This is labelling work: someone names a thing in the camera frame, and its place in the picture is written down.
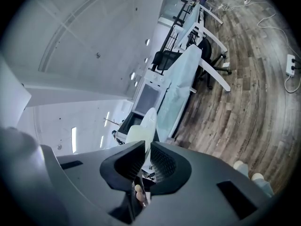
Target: wooden floor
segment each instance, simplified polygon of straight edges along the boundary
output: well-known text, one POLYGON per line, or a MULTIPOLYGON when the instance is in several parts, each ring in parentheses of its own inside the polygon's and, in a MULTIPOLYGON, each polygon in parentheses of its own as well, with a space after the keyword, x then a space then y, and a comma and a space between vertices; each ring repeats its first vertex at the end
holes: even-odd
MULTIPOLYGON (((219 6, 230 1, 241 5, 244 0, 218 0, 219 6)), ((256 25, 273 14, 267 4, 255 4, 233 11, 215 11, 224 22, 220 25, 207 16, 205 27, 228 48, 227 59, 232 75, 222 72, 231 86, 227 93, 213 79, 213 90, 206 80, 198 81, 197 94, 175 135, 175 145, 218 157, 229 165, 242 160, 249 165, 249 175, 259 172, 275 192, 285 186, 299 154, 301 89, 288 94, 284 88, 286 56, 294 54, 280 31, 256 25)), ((300 53, 289 27, 280 14, 262 25, 285 28, 291 46, 300 53)), ((215 43, 213 55, 220 51, 215 43)), ((300 73, 287 85, 295 88, 300 73)))

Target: black office chair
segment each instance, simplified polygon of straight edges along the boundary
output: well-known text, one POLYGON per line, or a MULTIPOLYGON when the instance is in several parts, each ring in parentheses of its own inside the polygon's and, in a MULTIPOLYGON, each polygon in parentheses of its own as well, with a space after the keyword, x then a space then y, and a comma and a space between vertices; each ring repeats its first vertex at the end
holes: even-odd
MULTIPOLYGON (((228 74, 232 74, 232 71, 229 70, 229 69, 224 69, 224 68, 219 68, 219 67, 214 66, 221 57, 226 58, 226 55, 225 54, 220 54, 214 60, 211 60, 210 57, 211 57, 211 54, 212 54, 212 48, 211 48, 211 44, 209 43, 208 39, 203 38, 203 40, 200 42, 198 47, 202 50, 202 59, 204 59, 208 64, 210 64, 215 70, 226 71, 228 74)), ((202 81, 203 80, 202 77, 205 74, 207 74, 207 87, 209 89, 212 89, 212 86, 210 85, 211 75, 209 73, 207 73, 207 71, 203 70, 203 72, 198 77, 198 79, 202 81)))
POLYGON ((181 56, 182 53, 165 50, 158 51, 155 54, 153 64, 157 66, 157 70, 168 70, 173 63, 181 56))

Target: white shoe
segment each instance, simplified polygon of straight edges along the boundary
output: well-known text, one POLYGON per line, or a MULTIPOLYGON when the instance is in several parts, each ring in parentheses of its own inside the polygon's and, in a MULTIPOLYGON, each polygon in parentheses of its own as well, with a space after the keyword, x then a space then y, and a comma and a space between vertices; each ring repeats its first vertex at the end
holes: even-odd
POLYGON ((240 165, 242 165, 242 164, 244 164, 242 161, 237 161, 236 163, 234 163, 233 168, 234 168, 235 170, 237 170, 237 168, 238 168, 240 165))
POLYGON ((264 179, 264 177, 260 173, 254 173, 253 176, 251 177, 251 180, 254 181, 256 179, 264 179))

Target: white cable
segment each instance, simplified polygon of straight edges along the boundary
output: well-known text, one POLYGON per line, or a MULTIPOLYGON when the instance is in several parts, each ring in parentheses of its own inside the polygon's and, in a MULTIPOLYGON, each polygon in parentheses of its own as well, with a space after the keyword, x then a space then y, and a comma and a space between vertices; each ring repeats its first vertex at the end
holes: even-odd
POLYGON ((286 87, 286 82, 290 79, 290 77, 291 77, 291 76, 288 76, 287 79, 285 80, 285 82, 284 82, 284 88, 285 88, 285 90, 286 90, 288 93, 292 94, 292 93, 296 92, 296 91, 299 89, 299 87, 300 87, 300 85, 301 85, 301 77, 300 77, 300 80, 299 80, 299 85, 298 85, 298 87, 297 87, 296 89, 292 90, 292 91, 289 91, 289 90, 287 89, 287 87, 286 87))
MULTIPOLYGON (((243 7, 250 6, 250 5, 253 5, 253 4, 258 4, 258 3, 266 3, 266 4, 270 5, 268 2, 252 2, 252 3, 250 3, 251 0, 245 0, 245 1, 247 1, 247 2, 246 2, 246 4, 244 4, 244 5, 232 6, 232 7, 230 7, 230 8, 229 8, 230 4, 227 4, 226 6, 223 7, 223 10, 224 10, 224 11, 232 11, 232 10, 235 9, 235 8, 243 8, 243 7)), ((286 38, 286 44, 287 44, 288 48, 289 48, 292 52, 294 52, 295 55, 298 56, 298 58, 301 59, 301 56, 298 55, 297 52, 296 52, 295 50, 293 50, 292 47, 290 46, 290 44, 289 44, 289 42, 288 42, 288 37, 287 37, 286 33, 284 32, 284 30, 282 30, 282 29, 280 29, 280 28, 273 27, 273 26, 260 26, 260 25, 259 25, 259 24, 260 24, 261 22, 263 22, 264 20, 267 20, 267 19, 269 19, 269 18, 272 18, 273 16, 275 16, 275 15, 277 14, 275 8, 274 8, 272 5, 270 5, 270 6, 271 6, 272 9, 274 9, 275 13, 274 13, 273 15, 269 16, 269 17, 264 17, 262 20, 260 20, 260 21, 257 23, 257 27, 259 27, 259 28, 271 28, 271 29, 276 29, 276 30, 281 31, 281 32, 284 34, 285 38, 286 38)))
MULTIPOLYGON (((253 4, 257 4, 257 3, 266 3, 266 4, 270 5, 268 2, 253 2, 253 3, 250 3, 251 0, 245 0, 245 1, 246 1, 246 3, 245 3, 244 5, 232 6, 232 7, 230 7, 230 8, 229 8, 230 4, 228 3, 228 4, 227 4, 226 6, 224 6, 222 9, 223 9, 224 11, 232 11, 232 10, 235 9, 235 8, 244 8, 244 7, 246 7, 246 6, 250 6, 250 5, 253 5, 253 4)), ((273 16, 275 16, 275 15, 277 14, 277 13, 276 13, 276 9, 275 9, 272 5, 270 5, 270 6, 271 6, 272 9, 274 9, 274 11, 275 11, 274 14, 271 15, 271 16, 269 16, 269 17, 264 17, 262 20, 260 20, 260 21, 257 23, 257 27, 259 27, 259 28, 271 28, 271 29, 276 29, 276 30, 281 31, 281 32, 284 34, 285 38, 286 38, 286 44, 287 44, 288 48, 289 48, 292 52, 294 52, 296 56, 298 56, 298 57, 301 59, 301 56, 298 55, 297 52, 296 52, 295 50, 293 50, 293 48, 290 46, 290 44, 289 44, 289 42, 288 42, 288 37, 287 37, 287 35, 286 35, 286 33, 285 33, 284 30, 282 30, 282 29, 280 29, 280 28, 273 27, 273 26, 260 26, 260 25, 259 25, 261 22, 263 22, 263 21, 265 21, 265 20, 267 20, 267 19, 269 19, 269 18, 272 18, 273 16)), ((290 77, 291 77, 291 76, 288 76, 288 78, 285 80, 285 82, 284 82, 284 87, 285 87, 285 90, 286 90, 288 93, 292 94, 292 93, 296 92, 296 91, 299 89, 299 87, 300 87, 300 85, 301 85, 301 77, 300 77, 300 80, 299 80, 299 85, 298 85, 298 87, 297 87, 296 89, 294 89, 293 91, 289 91, 289 90, 286 88, 286 82, 290 79, 290 77)))

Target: office chair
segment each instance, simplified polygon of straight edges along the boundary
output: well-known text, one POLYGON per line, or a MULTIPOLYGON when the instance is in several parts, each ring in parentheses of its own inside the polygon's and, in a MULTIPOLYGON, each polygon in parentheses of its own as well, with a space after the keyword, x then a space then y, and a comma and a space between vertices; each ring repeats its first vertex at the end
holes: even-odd
MULTIPOLYGON (((203 38, 203 40, 199 43, 198 47, 202 50, 202 59, 204 59, 208 64, 210 64, 215 70, 226 71, 228 74, 232 74, 232 71, 229 69, 224 69, 224 68, 219 68, 219 67, 214 66, 221 57, 226 58, 226 55, 220 54, 214 60, 211 60, 210 57, 212 54, 212 48, 211 48, 211 44, 209 43, 208 39, 203 38)), ((202 77, 205 74, 207 74, 207 87, 209 89, 212 89, 212 86, 210 85, 211 75, 209 73, 207 73, 207 71, 203 71, 201 73, 201 75, 198 77, 198 79, 202 81, 203 80, 202 77)))

